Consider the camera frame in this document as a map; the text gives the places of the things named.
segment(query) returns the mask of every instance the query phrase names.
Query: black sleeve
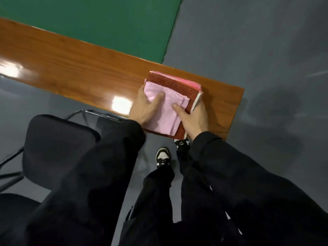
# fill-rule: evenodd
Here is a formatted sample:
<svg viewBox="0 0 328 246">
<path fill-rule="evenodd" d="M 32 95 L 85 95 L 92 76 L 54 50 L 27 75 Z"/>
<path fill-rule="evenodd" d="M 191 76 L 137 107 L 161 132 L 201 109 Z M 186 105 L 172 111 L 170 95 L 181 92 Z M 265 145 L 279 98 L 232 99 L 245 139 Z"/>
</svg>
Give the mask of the black sleeve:
<svg viewBox="0 0 328 246">
<path fill-rule="evenodd" d="M 22 228 L 2 235 L 19 245 L 110 245 L 138 151 L 145 142 L 131 120 L 81 158 Z"/>
<path fill-rule="evenodd" d="M 328 245 L 327 213 L 289 180 L 269 173 L 210 132 L 195 138 L 191 155 L 252 244 Z"/>
</svg>

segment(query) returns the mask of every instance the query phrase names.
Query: chair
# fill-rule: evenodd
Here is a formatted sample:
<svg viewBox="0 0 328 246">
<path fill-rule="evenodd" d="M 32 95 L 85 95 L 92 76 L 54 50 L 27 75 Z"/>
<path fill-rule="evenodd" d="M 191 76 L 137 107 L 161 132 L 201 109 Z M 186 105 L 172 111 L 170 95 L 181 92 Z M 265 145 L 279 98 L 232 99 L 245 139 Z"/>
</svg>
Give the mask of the chair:
<svg viewBox="0 0 328 246">
<path fill-rule="evenodd" d="M 23 171 L 0 175 L 0 179 L 12 178 L 0 186 L 0 193 L 23 178 L 52 190 L 61 178 L 71 170 L 78 160 L 99 140 L 98 132 L 71 121 L 82 113 L 109 119 L 115 124 L 126 119 L 118 115 L 102 114 L 92 110 L 80 110 L 66 119 L 52 115 L 37 115 L 29 123 L 25 144 L 17 152 L 0 162 L 2 166 L 23 152 Z M 0 194 L 0 233 L 14 224 L 22 223 L 40 205 L 39 202 L 18 194 Z"/>
</svg>

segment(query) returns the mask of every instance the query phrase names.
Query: green carpet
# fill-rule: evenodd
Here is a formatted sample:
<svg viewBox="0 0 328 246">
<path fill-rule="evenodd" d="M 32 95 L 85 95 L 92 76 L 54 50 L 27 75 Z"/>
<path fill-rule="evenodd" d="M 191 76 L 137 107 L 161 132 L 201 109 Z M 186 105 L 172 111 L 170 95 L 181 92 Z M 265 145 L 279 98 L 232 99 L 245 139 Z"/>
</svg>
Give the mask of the green carpet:
<svg viewBox="0 0 328 246">
<path fill-rule="evenodd" d="M 0 0 L 0 16 L 161 63 L 181 0 Z"/>
</svg>

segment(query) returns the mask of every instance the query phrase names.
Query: glossy wooden surface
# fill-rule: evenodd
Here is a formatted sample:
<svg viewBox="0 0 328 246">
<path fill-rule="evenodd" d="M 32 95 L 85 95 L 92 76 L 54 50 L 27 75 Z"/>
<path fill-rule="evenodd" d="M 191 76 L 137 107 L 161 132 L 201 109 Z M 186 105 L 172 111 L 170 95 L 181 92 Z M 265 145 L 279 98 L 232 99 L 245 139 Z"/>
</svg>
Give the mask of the glossy wooden surface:
<svg viewBox="0 0 328 246">
<path fill-rule="evenodd" d="M 244 89 L 0 18 L 0 74 L 128 116 L 150 70 L 201 84 L 209 129 L 227 136 Z"/>
</svg>

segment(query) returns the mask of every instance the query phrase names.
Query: person's right arm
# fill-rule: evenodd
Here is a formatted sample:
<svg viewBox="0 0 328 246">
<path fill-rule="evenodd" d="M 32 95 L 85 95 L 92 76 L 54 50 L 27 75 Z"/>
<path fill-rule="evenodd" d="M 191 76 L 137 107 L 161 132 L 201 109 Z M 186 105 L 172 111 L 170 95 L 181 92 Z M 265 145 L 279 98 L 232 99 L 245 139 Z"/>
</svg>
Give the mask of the person's right arm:
<svg viewBox="0 0 328 246">
<path fill-rule="evenodd" d="M 191 115 L 174 109 L 194 140 L 192 157 L 246 239 L 254 245 L 328 245 L 327 213 L 309 196 L 207 132 L 203 103 Z"/>
</svg>

